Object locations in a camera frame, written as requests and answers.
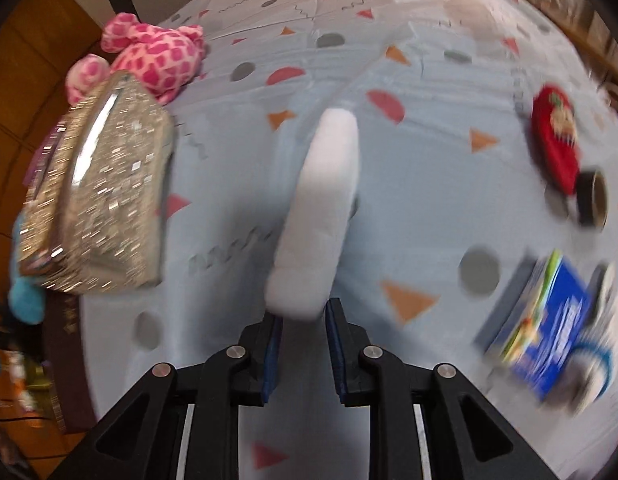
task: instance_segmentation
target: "white sponge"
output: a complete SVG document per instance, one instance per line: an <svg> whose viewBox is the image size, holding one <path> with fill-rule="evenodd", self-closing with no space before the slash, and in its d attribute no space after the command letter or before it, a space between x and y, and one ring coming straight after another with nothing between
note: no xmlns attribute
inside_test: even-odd
<svg viewBox="0 0 618 480"><path fill-rule="evenodd" d="M320 119L278 242L265 301L274 314L315 319L329 299L358 186L358 124L347 110Z"/></svg>

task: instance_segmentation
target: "gold sequin bag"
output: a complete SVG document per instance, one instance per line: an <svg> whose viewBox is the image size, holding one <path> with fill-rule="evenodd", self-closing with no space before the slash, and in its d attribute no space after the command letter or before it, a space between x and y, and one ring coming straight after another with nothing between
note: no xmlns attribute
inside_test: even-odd
<svg viewBox="0 0 618 480"><path fill-rule="evenodd" d="M157 283L174 130L167 111L124 70L71 107L42 148L28 189L22 275L73 294Z"/></svg>

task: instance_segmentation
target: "pink stuffed animal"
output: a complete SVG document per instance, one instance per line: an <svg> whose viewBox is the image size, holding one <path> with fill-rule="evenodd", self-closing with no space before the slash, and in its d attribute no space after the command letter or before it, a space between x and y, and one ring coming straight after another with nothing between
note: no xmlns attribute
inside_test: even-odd
<svg viewBox="0 0 618 480"><path fill-rule="evenodd" d="M205 56L199 25L185 25L176 30L155 27L140 23L126 12L105 25L100 44L105 52L120 52L120 55L111 67L102 57L89 54L70 68L66 91L71 105L81 101L116 70L129 70L160 104L167 104L198 73Z"/></svg>

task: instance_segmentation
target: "patterned tablecloth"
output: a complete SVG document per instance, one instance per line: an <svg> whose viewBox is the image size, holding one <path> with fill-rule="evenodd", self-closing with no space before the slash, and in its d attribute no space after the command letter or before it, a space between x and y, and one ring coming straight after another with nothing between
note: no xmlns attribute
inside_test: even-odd
<svg viewBox="0 0 618 480"><path fill-rule="evenodd" d="M406 362L457 365L561 478L598 470L618 441L618 377L574 418L493 373L476 344L526 256L560 248L587 280L618 266L618 118L560 31L523 0L194 0L165 25L184 23L204 27L209 54L169 105L164 281L82 303L96 412L154 363L204 361L260 319L311 136L344 107L361 146L333 287L349 320ZM601 233L533 161L547 81L574 101L582 164L606 175ZM368 412L339 405L323 323L286 322L280 359L270 404L241 409L241 478L367 478Z"/></svg>

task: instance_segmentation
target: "blue package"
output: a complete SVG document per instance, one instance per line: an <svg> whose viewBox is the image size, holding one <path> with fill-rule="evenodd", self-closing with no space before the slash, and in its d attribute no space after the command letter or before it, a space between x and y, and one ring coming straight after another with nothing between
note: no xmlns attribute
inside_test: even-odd
<svg viewBox="0 0 618 480"><path fill-rule="evenodd" d="M542 400L556 382L592 299L578 275L554 251L536 266L490 350Z"/></svg>

